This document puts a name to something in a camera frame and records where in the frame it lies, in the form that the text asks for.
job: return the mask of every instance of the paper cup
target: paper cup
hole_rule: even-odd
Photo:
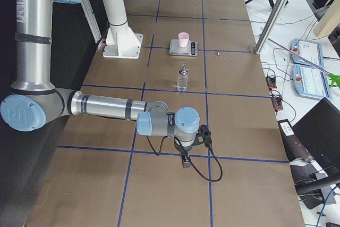
[[[186,32],[181,32],[178,35],[178,44],[180,47],[184,48],[188,45],[189,42],[189,34]]]

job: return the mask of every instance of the white sticker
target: white sticker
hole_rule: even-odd
[[[282,123],[280,123],[280,125],[281,125],[283,132],[286,134],[286,136],[294,135],[294,131],[290,127],[289,123],[282,122]]]
[[[16,22],[26,22],[26,2],[25,0],[16,0]]]

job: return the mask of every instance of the white desk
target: white desk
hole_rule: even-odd
[[[308,37],[306,38],[311,26],[316,26],[318,22],[315,22],[316,19],[314,18],[313,12],[310,10],[307,2],[305,0],[288,0],[289,4],[286,5],[277,22],[276,23],[291,23],[299,20],[303,20],[309,16],[309,18],[299,21],[295,24],[277,24],[274,26],[273,31],[271,32],[269,38],[272,40],[290,48],[291,41],[294,38],[301,38],[307,40],[313,40],[317,38],[313,29],[310,31]],[[266,22],[270,13],[271,8],[269,5],[268,0],[253,0],[249,4],[246,5],[248,15],[250,21],[258,21],[258,22]],[[265,23],[257,23],[251,22],[252,29],[254,33],[255,40],[257,41],[259,35],[262,33],[262,30],[265,26]],[[319,43],[322,43],[322,52],[324,56],[337,58],[339,59],[338,55],[336,54],[333,46],[329,42],[328,38],[321,38],[316,40]],[[284,77],[285,74],[278,70],[275,65],[275,61],[277,63],[277,67],[281,70],[286,71],[288,74],[292,74],[293,62],[290,60],[290,54],[286,51],[278,50],[275,51],[275,59],[273,57],[273,49],[277,48],[276,45],[270,42],[266,42],[265,47],[263,48],[260,56],[262,61],[263,68],[271,68],[275,71],[276,75]],[[325,69],[334,74],[340,74],[340,61],[336,60],[327,60],[324,59]],[[278,85],[277,90],[283,94],[283,100],[290,103],[296,110],[296,117],[294,121],[291,122],[294,125],[298,120],[300,120],[309,110],[311,110],[317,102],[317,99],[310,99],[299,96],[295,89],[293,81],[285,81],[283,83],[282,78],[276,79],[276,84]],[[331,95],[332,100],[331,102],[340,109],[340,90],[337,87],[331,88]],[[294,118],[294,111],[293,109],[288,106],[287,104],[283,103],[283,111],[278,112],[277,120],[282,119],[289,119],[292,120]],[[314,166],[317,170],[321,170],[320,166],[317,163],[314,163]],[[324,213],[326,216],[321,218],[319,226],[325,226],[326,222],[333,222],[340,224],[340,196],[335,196],[337,201],[336,205],[327,205]],[[303,202],[300,202],[302,214],[304,217],[304,221],[306,224],[315,225],[317,222],[318,214],[322,208],[322,205],[309,210],[305,207]]]

